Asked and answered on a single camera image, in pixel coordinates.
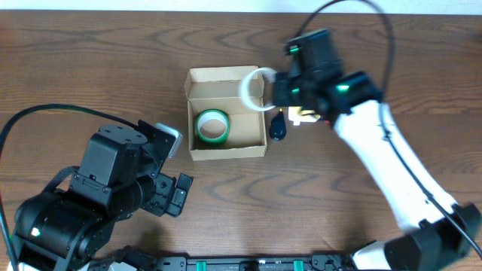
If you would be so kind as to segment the yellow sticky note pad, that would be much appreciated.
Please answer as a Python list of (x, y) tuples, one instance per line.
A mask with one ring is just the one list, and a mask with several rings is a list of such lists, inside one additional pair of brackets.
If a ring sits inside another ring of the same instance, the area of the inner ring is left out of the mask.
[(300, 126), (302, 123), (315, 123), (321, 119), (321, 116), (314, 110), (305, 110), (300, 106), (288, 107), (288, 119), (294, 126)]

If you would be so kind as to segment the white tape roll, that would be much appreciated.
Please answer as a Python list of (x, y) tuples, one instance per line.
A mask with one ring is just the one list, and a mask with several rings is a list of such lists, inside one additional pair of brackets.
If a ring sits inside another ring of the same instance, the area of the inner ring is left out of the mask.
[(254, 111), (265, 112), (274, 109), (276, 106), (272, 104), (268, 104), (266, 106), (261, 107), (260, 105), (256, 105), (249, 96), (249, 81), (254, 78), (254, 76), (261, 74), (265, 76), (270, 83), (274, 83), (276, 79), (276, 70), (268, 67), (262, 67), (249, 72), (239, 83), (238, 94), (245, 107), (252, 109)]

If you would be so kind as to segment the cardboard box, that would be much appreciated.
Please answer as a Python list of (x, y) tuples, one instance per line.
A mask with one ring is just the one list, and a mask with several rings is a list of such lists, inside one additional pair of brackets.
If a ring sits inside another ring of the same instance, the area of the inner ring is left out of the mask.
[(194, 161), (262, 157), (264, 113), (247, 108), (239, 84), (256, 65), (193, 68), (185, 80), (188, 145)]

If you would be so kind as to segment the green tape roll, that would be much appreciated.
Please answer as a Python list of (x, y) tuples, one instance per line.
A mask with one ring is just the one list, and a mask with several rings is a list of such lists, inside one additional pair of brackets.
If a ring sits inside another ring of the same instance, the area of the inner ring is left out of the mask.
[(222, 145), (230, 134), (230, 120), (223, 111), (209, 109), (198, 115), (194, 128), (203, 143)]

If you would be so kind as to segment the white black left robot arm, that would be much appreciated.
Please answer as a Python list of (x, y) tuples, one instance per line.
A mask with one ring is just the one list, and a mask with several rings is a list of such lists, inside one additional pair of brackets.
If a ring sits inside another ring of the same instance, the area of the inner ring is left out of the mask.
[(134, 212), (178, 217), (193, 179), (161, 169), (181, 142), (182, 134), (162, 123), (101, 126), (81, 164), (61, 169), (16, 211), (9, 268), (80, 270)]

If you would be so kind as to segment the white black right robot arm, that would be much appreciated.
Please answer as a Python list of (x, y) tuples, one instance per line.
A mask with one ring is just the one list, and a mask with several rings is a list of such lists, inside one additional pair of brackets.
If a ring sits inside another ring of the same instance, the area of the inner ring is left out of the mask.
[(402, 235), (351, 254), (360, 270), (440, 270), (477, 248), (481, 214), (434, 179), (365, 72), (346, 74), (325, 29), (291, 39), (289, 72), (275, 77), (273, 102), (320, 116), (351, 147), (386, 198)]

